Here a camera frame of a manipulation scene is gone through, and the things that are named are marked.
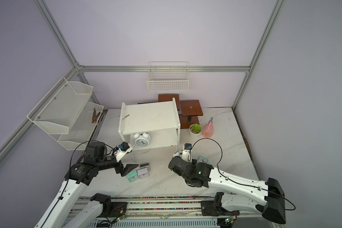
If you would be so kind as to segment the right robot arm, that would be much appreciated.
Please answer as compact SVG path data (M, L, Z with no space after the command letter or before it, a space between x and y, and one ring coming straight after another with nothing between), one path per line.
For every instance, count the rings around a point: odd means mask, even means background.
M221 207L225 210L256 211L271 222L286 224L285 193L276 179L250 180L222 172L210 164L187 162L178 156L171 159L168 168L192 187L214 188L248 199L246 205L240 207L236 203L228 207L221 200Z

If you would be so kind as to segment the white twin-bell alarm clock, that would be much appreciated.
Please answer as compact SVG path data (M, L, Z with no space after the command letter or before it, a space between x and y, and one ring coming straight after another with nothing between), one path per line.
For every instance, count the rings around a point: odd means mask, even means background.
M133 134L134 142L138 147L147 147L150 145L151 136L149 133L135 133Z

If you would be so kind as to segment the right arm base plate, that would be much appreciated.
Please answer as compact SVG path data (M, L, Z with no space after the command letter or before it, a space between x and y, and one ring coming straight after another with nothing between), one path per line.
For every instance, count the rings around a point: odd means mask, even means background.
M224 209L220 203L215 203L212 200L203 200L200 202L201 213L203 216L239 216L239 211L228 211Z

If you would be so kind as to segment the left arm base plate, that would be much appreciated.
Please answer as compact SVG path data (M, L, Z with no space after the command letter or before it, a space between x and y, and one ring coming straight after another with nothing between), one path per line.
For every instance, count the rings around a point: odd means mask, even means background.
M102 204L102 213L99 217L117 218L125 215L127 209L127 202L107 202Z

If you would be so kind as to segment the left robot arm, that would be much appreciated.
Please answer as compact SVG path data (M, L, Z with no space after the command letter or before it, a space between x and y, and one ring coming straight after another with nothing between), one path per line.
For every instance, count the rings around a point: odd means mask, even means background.
M130 143L122 142L111 148L97 140L85 141L84 154L76 163L70 163L56 197L37 223L37 228L61 228L78 198L100 171L114 169L122 177L135 170L137 164L123 165L121 159L133 150ZM86 207L67 225L67 228L86 228L96 218L105 218L109 227L125 215L127 203L113 203L109 195L96 193Z

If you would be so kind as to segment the mint square alarm clock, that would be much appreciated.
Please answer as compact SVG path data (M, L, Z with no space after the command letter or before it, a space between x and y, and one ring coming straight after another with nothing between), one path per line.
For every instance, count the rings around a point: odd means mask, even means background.
M197 160L197 163L205 163L205 164L208 164L209 163L209 160L203 156L200 156Z

